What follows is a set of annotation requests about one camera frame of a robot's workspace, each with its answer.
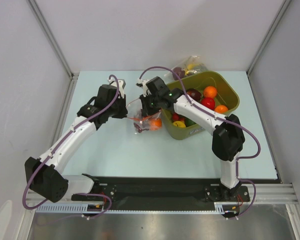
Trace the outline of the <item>clear zip bag orange seal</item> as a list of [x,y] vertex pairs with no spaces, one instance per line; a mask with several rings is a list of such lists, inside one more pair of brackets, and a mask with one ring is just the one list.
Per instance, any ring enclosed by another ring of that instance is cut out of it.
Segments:
[[127,118],[133,122],[135,134],[158,131],[163,127],[161,110],[149,116],[142,116],[142,103],[139,98],[129,102],[126,109]]

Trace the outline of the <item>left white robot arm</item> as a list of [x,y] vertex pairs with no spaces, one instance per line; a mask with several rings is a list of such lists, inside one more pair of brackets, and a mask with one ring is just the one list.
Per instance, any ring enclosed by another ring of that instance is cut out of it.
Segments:
[[74,193],[69,178],[62,176],[65,166],[79,147],[110,118],[127,116],[125,81],[111,81],[99,87],[77,112],[69,129],[39,158],[29,157],[24,164],[27,186],[46,201],[56,203]]

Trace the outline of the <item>red fake apple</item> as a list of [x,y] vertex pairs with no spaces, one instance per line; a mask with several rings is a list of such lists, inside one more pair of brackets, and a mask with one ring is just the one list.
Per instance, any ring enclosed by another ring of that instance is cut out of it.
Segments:
[[211,97],[204,97],[200,103],[210,110],[214,110],[216,106],[215,100]]

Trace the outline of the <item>dark purple fake grapes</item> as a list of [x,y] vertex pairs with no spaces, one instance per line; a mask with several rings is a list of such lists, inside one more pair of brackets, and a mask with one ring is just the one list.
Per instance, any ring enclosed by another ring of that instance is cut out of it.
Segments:
[[149,131],[149,120],[150,116],[147,117],[132,117],[131,119],[133,120],[133,126],[135,128],[135,131],[137,134],[140,134],[144,131]]

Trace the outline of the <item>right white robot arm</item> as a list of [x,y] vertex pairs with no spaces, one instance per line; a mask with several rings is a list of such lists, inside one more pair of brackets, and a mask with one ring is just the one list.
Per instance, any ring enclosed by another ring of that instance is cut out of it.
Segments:
[[221,166],[220,194],[227,201],[237,197],[241,183],[236,176],[236,160],[245,142],[239,118],[197,106],[187,93],[179,88],[170,90],[158,76],[148,80],[139,78],[136,85],[143,90],[139,99],[144,116],[169,110],[192,120],[212,136],[211,149]]

